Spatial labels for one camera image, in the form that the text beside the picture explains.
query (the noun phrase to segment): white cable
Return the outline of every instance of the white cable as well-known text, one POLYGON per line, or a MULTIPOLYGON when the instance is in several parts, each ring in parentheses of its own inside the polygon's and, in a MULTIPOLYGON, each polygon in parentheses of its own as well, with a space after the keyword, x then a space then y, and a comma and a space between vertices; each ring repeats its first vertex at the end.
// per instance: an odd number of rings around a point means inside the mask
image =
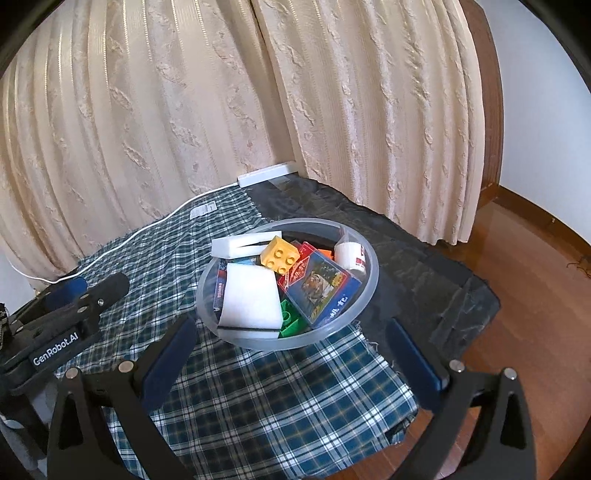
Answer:
POLYGON ((39 278, 39 277, 31 277, 30 275, 27 275, 26 273, 21 272, 17 267, 15 267, 12 264, 12 262, 10 260, 8 260, 8 263, 10 263, 10 266, 14 270, 16 270, 18 273, 20 273, 23 277, 30 278, 31 280, 43 281, 43 282, 49 283, 51 285, 55 285, 55 284, 57 284, 59 282, 62 282, 64 280, 70 280, 71 278, 76 278, 78 275, 82 275, 86 270, 88 270, 95 263, 97 263, 99 260, 101 260, 105 255, 108 255, 111 252, 114 252, 114 251, 120 249, 122 246, 126 245, 128 242, 130 242, 131 240, 133 240, 140 233, 145 232, 148 228, 151 228, 151 227, 153 227, 155 225, 159 225, 162 222, 165 222, 166 220, 168 220, 169 218, 171 218, 175 213, 177 213, 180 209, 182 209, 185 205, 191 203, 193 200, 197 200, 198 198, 201 198, 201 197, 203 197, 205 195, 209 195, 210 193, 218 192, 219 190, 223 190, 223 189, 227 189, 228 187, 235 187, 235 186, 238 186, 238 183, 234 182, 234 183, 231 183, 230 185, 226 185, 226 186, 223 186, 223 187, 219 187, 218 189, 209 190, 209 192, 200 193, 199 195, 195 195, 195 197, 187 200, 185 203, 183 203, 176 210, 174 210, 171 213, 169 213, 166 217, 158 220, 157 222, 151 223, 149 225, 146 225, 145 227, 140 228, 137 232, 135 232, 132 236, 130 236, 125 242, 123 242, 122 244, 117 245, 116 247, 113 247, 111 250, 107 250, 105 253, 103 253, 102 255, 100 255, 99 258, 95 259, 92 263, 90 263, 89 265, 85 266, 82 270, 80 270, 79 272, 77 272, 77 273, 75 273, 73 275, 70 275, 68 277, 63 277, 63 278, 60 278, 59 280, 56 280, 56 281, 46 280, 45 278, 39 278))

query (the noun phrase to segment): white sponge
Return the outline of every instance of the white sponge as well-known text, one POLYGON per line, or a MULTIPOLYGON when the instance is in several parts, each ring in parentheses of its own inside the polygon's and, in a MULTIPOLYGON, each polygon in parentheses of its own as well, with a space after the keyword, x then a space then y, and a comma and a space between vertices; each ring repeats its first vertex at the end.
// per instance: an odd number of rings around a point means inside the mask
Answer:
POLYGON ((281 232, 245 233, 244 235, 224 236, 212 240, 212 257, 233 258, 253 257, 260 255, 266 245, 253 245, 270 242, 273 237, 281 238, 281 232))
POLYGON ((241 336, 251 336, 251 330, 258 338, 264 332, 277 338, 283 314, 275 272, 258 265, 229 263, 227 275, 218 334, 232 329, 244 330, 241 336))

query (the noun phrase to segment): embossed curtain pattern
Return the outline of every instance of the embossed curtain pattern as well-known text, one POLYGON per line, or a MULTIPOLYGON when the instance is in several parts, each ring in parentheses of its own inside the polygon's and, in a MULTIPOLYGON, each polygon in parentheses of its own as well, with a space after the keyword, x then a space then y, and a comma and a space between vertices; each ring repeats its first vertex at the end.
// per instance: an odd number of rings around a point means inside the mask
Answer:
POLYGON ((0 92, 0 237, 29 274, 290 160, 422 240, 472 228, 484 116, 457 0, 66 0, 0 92))

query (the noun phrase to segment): metal screw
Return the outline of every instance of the metal screw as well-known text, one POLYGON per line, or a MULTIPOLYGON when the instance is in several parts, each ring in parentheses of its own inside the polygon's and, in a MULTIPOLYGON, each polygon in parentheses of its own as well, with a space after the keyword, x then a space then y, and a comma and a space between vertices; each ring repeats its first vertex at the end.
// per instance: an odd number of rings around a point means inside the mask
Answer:
POLYGON ((119 364, 119 371, 122 374, 131 372, 134 369, 135 364, 131 360, 125 360, 119 364))
POLYGON ((461 374, 466 369, 466 366, 459 360, 451 360, 449 362, 449 368, 461 374))
POLYGON ((78 369, 76 367, 72 367, 66 370, 66 378, 69 378, 71 380, 72 378, 76 378, 77 376, 78 369))
POLYGON ((505 376, 509 379, 509 380, 514 380, 517 378, 517 372, 515 370, 513 370, 512 368, 505 368, 503 370, 503 373, 505 374, 505 376))

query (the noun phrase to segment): blue plaid fabric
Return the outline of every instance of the blue plaid fabric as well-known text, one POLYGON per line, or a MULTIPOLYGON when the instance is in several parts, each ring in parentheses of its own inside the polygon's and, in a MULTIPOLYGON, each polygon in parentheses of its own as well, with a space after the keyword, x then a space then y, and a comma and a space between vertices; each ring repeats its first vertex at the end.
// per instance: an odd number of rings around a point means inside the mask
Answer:
MULTIPOLYGON (((96 372, 137 359, 182 312, 194 309, 212 238, 267 221, 240 188, 229 187, 195 200, 108 255, 85 275, 88 283, 123 271, 129 294, 103 314, 102 340, 59 374, 73 365, 96 372), (193 207, 211 201, 216 211, 190 219, 193 207)), ((400 441, 416 414, 408 387, 354 326, 314 345, 273 353, 226 343, 200 320, 197 335, 168 400, 151 415, 197 479, 328 475, 400 441)), ((106 409, 106 416, 126 466, 147 478, 113 411, 106 409)))

